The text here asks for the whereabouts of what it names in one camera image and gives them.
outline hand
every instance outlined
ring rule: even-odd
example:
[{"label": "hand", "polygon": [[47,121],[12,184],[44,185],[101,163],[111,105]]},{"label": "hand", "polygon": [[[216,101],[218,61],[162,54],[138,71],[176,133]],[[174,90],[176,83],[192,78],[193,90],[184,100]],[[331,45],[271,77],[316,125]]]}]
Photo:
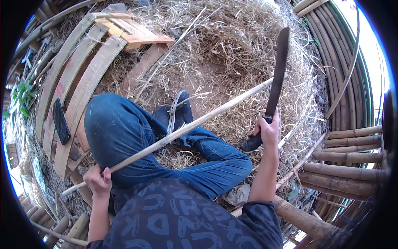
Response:
[{"label": "hand", "polygon": [[281,120],[279,118],[278,108],[275,110],[271,124],[268,124],[262,117],[256,120],[256,127],[254,128],[253,135],[255,136],[260,132],[265,150],[278,149],[280,124]]},{"label": "hand", "polygon": [[109,198],[112,187],[111,171],[109,168],[105,168],[102,177],[101,168],[96,164],[84,174],[83,180],[93,192],[93,198]]}]

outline leg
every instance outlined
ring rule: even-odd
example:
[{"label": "leg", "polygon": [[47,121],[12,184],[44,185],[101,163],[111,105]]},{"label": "leg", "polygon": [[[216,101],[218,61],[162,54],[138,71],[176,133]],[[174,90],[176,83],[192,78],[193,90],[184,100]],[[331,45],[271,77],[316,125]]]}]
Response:
[{"label": "leg", "polygon": [[178,174],[200,187],[210,199],[232,189],[252,171],[248,156],[201,126],[181,136],[177,143],[193,147],[209,161],[179,170]]},{"label": "leg", "polygon": [[[87,141],[102,169],[113,167],[166,135],[167,129],[148,112],[116,94],[103,93],[88,105],[84,119]],[[112,174],[115,189],[132,187],[157,177],[177,177],[153,154]]]}]

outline machete handle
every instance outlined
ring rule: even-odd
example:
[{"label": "machete handle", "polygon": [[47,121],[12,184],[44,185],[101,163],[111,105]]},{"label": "machete handle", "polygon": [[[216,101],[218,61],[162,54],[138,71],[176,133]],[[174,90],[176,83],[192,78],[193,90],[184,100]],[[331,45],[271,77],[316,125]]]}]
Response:
[{"label": "machete handle", "polygon": [[[272,117],[271,116],[263,116],[263,118],[267,121],[268,124],[272,123]],[[257,149],[258,147],[260,147],[261,144],[263,144],[263,141],[261,140],[261,131],[259,133],[257,133],[257,135],[253,136],[251,135],[251,138],[249,138],[246,141],[242,141],[240,143],[240,148],[244,151],[244,152],[249,152],[249,151],[253,151],[255,149]]]}]

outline black smartphone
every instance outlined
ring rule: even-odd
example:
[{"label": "black smartphone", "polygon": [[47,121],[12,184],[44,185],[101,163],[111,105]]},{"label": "black smartphone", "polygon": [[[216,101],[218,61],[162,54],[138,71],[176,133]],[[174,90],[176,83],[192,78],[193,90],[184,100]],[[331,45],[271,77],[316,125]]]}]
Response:
[{"label": "black smartphone", "polygon": [[53,120],[59,140],[62,145],[65,145],[70,139],[70,132],[65,121],[64,112],[62,111],[61,101],[59,98],[53,104]]}]

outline black shoe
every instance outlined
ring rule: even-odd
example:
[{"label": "black shoe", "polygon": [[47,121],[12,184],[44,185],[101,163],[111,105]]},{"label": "black shoe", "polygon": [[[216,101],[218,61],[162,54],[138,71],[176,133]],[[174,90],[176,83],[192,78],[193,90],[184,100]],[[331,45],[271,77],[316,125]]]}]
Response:
[{"label": "black shoe", "polygon": [[156,118],[164,127],[169,125],[170,105],[161,105],[153,111],[152,116]]},{"label": "black shoe", "polygon": [[189,103],[189,100],[179,105],[179,103],[183,102],[188,98],[189,98],[189,93],[185,90],[177,94],[176,120],[174,122],[173,131],[176,131],[179,128],[181,128],[183,124],[189,124],[193,122],[191,104]]}]

